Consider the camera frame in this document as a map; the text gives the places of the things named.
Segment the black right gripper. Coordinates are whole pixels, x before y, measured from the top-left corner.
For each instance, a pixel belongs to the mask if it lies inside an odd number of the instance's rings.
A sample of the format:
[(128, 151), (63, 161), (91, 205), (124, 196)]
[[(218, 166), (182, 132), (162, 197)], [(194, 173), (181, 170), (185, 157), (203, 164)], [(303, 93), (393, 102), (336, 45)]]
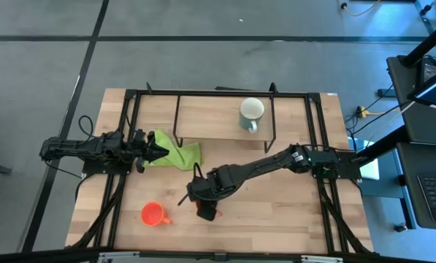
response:
[(187, 199), (196, 202), (198, 217), (213, 221), (217, 213), (217, 183), (214, 175), (208, 178), (194, 177), (186, 186), (187, 194), (178, 202), (181, 206)]

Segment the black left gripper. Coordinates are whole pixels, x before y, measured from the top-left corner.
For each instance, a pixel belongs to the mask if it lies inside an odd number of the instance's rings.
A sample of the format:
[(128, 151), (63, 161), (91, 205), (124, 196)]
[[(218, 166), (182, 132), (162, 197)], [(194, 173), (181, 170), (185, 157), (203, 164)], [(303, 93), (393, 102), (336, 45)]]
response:
[(153, 131), (146, 134), (142, 129), (135, 131), (131, 141), (131, 151), (134, 158), (137, 159), (134, 164), (138, 172), (145, 171), (143, 166), (145, 161), (152, 163), (169, 154), (168, 149), (156, 143), (156, 136)]

